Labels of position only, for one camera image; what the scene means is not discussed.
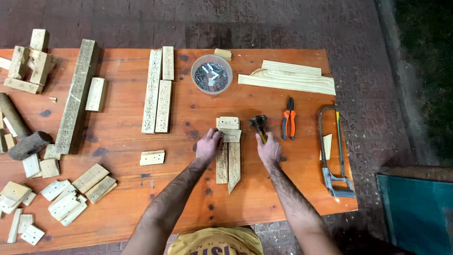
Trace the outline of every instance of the plastic bowl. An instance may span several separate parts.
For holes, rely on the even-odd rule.
[[[216,63],[216,64],[219,64],[221,65],[227,75],[228,75],[228,83],[225,85],[225,88],[220,90],[220,91],[217,91],[217,92],[210,92],[210,91],[206,91],[202,88],[200,88],[197,83],[195,82],[195,72],[197,71],[197,69],[202,66],[203,64],[205,63]],[[193,84],[195,84],[195,86],[201,90],[202,92],[206,93],[206,94],[209,94],[209,95],[217,95],[217,94],[220,94],[222,93],[223,91],[225,91],[231,84],[231,82],[233,81],[233,69],[231,68],[230,64],[224,60],[222,57],[219,57],[219,56],[216,56],[216,55],[204,55],[204,56],[201,56],[199,57],[192,65],[192,69],[190,70],[190,75],[192,77],[192,81],[193,81]]]

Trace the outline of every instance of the paved floor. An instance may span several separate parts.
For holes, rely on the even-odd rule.
[[[0,6],[0,48],[28,45],[31,30],[45,28],[50,47],[59,48],[78,48],[86,38],[105,48],[327,49],[359,210],[323,218],[350,254],[386,239],[375,173],[413,159],[373,0],[0,0]],[[255,230],[266,254],[301,253],[285,222]]]

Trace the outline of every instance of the hammer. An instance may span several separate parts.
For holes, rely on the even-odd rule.
[[[254,126],[256,131],[260,134],[263,144],[267,142],[267,136],[264,133],[264,127],[266,126],[267,116],[266,115],[256,115],[255,117],[249,120],[249,126]]]
[[[20,139],[15,146],[8,150],[8,155],[12,159],[24,160],[29,156],[40,152],[52,142],[52,137],[42,131],[37,131],[30,135],[30,130],[24,125],[14,108],[13,103],[5,93],[0,93],[0,108]]]

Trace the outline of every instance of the green fabric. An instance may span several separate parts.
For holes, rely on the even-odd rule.
[[[379,174],[377,185],[392,244],[418,255],[452,253],[453,183]]]

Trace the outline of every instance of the orange wooden table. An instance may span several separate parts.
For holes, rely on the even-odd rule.
[[[33,132],[41,130],[56,137],[78,51],[50,50],[60,64],[50,74],[42,95],[0,86],[0,92],[10,95]],[[20,238],[14,244],[6,243],[13,214],[6,215],[0,220],[0,254],[127,240],[152,199],[195,158],[194,145],[209,128],[216,126],[219,116],[237,116],[241,121],[241,182],[229,195],[227,184],[216,184],[214,161],[195,186],[174,233],[209,226],[234,227],[285,220],[277,194],[258,157],[255,131],[247,123],[255,115],[265,114],[273,132],[280,136],[283,111],[290,96],[294,98],[297,112],[297,129],[294,141],[281,141],[283,170],[320,214],[357,210],[355,199],[335,201],[325,188],[321,175],[317,116],[321,106],[332,104],[335,96],[237,84],[238,74],[250,74],[261,67],[263,59],[320,67],[323,75],[330,76],[325,50],[232,50],[233,82],[225,92],[213,97],[195,87],[190,78],[190,68],[194,60],[213,54],[214,50],[176,49],[170,132],[156,135],[141,133],[149,51],[106,49],[102,52],[97,77],[108,81],[105,110],[87,114],[79,153],[63,156],[60,176],[27,179],[22,162],[11,160],[6,154],[0,155],[1,189],[8,181],[15,181],[39,193],[54,180],[76,180],[95,163],[104,165],[118,180],[118,187],[98,203],[89,204],[68,227],[51,217],[48,211],[50,202],[42,195],[38,195],[30,206],[23,206],[23,213],[34,214],[35,225],[46,232],[36,246]],[[11,59],[12,53],[11,49],[3,49],[0,57]],[[0,69],[0,81],[3,82],[6,75],[6,70]],[[57,98],[57,103],[49,97]],[[330,111],[324,115],[325,135],[333,134],[328,165],[334,174],[340,174],[335,113]],[[142,152],[157,150],[165,150],[164,164],[139,165]],[[346,175],[352,178],[347,155],[345,166]]]

